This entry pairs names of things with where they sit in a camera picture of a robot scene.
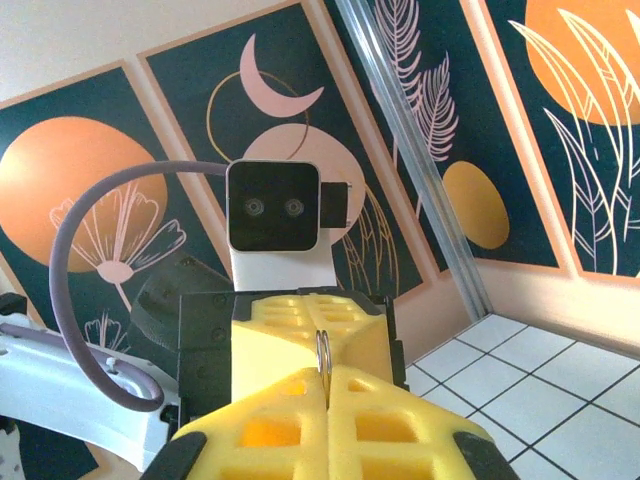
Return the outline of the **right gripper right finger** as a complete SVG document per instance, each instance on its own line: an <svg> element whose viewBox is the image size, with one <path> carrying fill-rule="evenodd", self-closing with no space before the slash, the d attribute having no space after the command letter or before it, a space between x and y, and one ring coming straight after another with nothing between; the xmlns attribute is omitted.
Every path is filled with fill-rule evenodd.
<svg viewBox="0 0 640 480"><path fill-rule="evenodd" d="M356 368L333 368L330 479L516 479L473 421Z"/></svg>

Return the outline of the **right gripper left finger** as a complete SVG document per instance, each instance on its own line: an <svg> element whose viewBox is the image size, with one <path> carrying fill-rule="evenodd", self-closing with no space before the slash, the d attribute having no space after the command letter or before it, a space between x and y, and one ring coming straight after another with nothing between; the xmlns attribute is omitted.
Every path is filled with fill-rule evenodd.
<svg viewBox="0 0 640 480"><path fill-rule="evenodd" d="M329 477L325 389L304 368L181 427L143 479Z"/></svg>

